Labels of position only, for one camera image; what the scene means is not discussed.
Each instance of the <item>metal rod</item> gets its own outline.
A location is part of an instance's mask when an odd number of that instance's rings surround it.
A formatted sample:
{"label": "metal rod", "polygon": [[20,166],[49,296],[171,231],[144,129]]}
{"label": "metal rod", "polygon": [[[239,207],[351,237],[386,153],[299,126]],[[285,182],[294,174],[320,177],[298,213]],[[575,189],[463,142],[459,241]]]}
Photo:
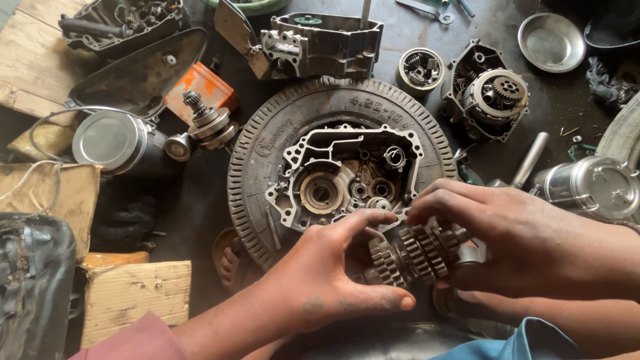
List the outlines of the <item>metal rod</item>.
{"label": "metal rod", "polygon": [[538,159],[540,159],[542,150],[545,149],[549,137],[550,136],[548,133],[540,133],[536,136],[536,139],[535,141],[533,141],[533,145],[531,145],[527,156],[524,158],[522,164],[520,164],[520,168],[516,172],[516,175],[513,177],[511,187],[517,189],[522,188],[522,185],[531,174],[533,167],[536,166]]}
{"label": "metal rod", "polygon": [[458,2],[460,3],[460,6],[462,6],[462,8],[465,9],[465,12],[467,13],[467,15],[469,15],[470,18],[476,17],[476,13],[474,13],[474,11],[471,10],[471,6],[469,6],[469,4],[467,3],[467,0],[458,0]]}
{"label": "metal rod", "polygon": [[369,25],[369,10],[371,9],[371,0],[364,0],[362,5],[362,16],[360,17],[360,30],[366,30]]}

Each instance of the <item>cardboard box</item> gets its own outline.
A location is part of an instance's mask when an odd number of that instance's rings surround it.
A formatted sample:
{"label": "cardboard box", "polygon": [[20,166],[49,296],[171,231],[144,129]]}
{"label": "cardboard box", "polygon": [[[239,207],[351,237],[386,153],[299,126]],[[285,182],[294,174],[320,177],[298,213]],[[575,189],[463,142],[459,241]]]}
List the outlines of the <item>cardboard box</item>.
{"label": "cardboard box", "polygon": [[[0,196],[10,192],[33,164],[0,165]],[[37,213],[46,208],[56,193],[56,164],[42,163],[35,167],[13,194],[0,200],[0,211]],[[76,261],[89,252],[89,234],[95,202],[100,186],[100,168],[95,165],[63,165],[60,170],[60,190],[55,205],[44,215],[68,222],[76,237]]]}
{"label": "cardboard box", "polygon": [[96,345],[147,311],[168,325],[189,318],[190,261],[102,266],[87,277],[81,348]]}

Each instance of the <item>fingernail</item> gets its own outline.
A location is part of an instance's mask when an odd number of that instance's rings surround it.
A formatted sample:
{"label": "fingernail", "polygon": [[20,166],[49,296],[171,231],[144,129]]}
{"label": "fingernail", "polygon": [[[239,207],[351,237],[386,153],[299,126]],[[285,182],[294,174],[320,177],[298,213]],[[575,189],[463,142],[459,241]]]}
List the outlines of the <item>fingernail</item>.
{"label": "fingernail", "polygon": [[403,297],[400,301],[400,309],[402,310],[411,310],[415,306],[415,301],[410,297]]}

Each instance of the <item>concrete floor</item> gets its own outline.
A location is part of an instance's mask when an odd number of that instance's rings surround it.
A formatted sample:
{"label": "concrete floor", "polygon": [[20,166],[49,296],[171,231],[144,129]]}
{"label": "concrete floor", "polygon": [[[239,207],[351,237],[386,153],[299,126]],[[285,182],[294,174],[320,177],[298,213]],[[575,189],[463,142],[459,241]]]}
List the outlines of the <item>concrete floor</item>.
{"label": "concrete floor", "polygon": [[[519,162],[524,157],[533,138],[540,131],[548,131],[551,140],[536,170],[571,161],[567,150],[573,145],[571,137],[560,137],[565,131],[580,127],[574,135],[582,135],[584,143],[597,145],[599,136],[606,130],[611,116],[591,99],[584,81],[588,62],[567,74],[548,74],[527,62],[518,48],[517,32],[528,16],[548,12],[539,0],[468,0],[477,16],[469,19],[457,2],[448,12],[456,20],[443,26],[430,15],[418,13],[396,4],[393,0],[373,0],[370,19],[385,23],[380,60],[376,64],[376,79],[395,84],[394,71],[400,56],[412,47],[428,47],[436,51],[445,62],[457,58],[469,40],[480,38],[485,44],[504,52],[504,60],[529,84],[530,114],[519,123],[507,143],[490,143],[474,146],[469,152],[470,166],[485,180],[496,177],[511,180]],[[206,65],[211,58],[220,59],[220,76],[239,95],[240,108],[232,114],[240,124],[272,95],[294,83],[292,81],[259,81],[253,75],[245,59],[213,30],[214,10],[197,0],[188,2],[195,26],[203,26],[209,32],[209,45],[202,58]],[[289,12],[323,12],[338,15],[360,16],[360,1],[347,0],[293,0],[275,15]],[[574,20],[584,29],[586,22],[572,14],[560,13]],[[256,31],[269,28],[270,16],[250,19]],[[440,114],[440,89],[424,100],[447,135],[452,149],[466,147],[469,142],[453,133],[448,121]],[[160,130],[176,133],[184,124],[171,119],[160,123]],[[215,306],[225,298],[211,258],[211,246],[215,236],[231,226],[227,208],[227,168],[229,156],[225,151],[197,153],[186,165],[182,177],[163,190],[160,201],[162,213],[157,231],[168,233],[156,241],[157,248],[152,261],[176,261],[190,259],[193,264],[190,315],[195,316]]]}

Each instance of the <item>spring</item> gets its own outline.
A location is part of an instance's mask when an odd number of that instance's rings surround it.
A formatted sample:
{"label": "spring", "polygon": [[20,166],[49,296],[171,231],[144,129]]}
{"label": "spring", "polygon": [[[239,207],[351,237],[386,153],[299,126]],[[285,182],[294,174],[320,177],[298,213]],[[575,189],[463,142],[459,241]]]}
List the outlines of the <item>spring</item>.
{"label": "spring", "polygon": [[407,64],[407,65],[409,65],[409,66],[416,66],[416,65],[419,65],[419,64],[420,64],[420,55],[418,55],[418,54],[413,55],[413,57],[412,57],[412,58],[410,58],[410,59],[406,62],[406,64]]}

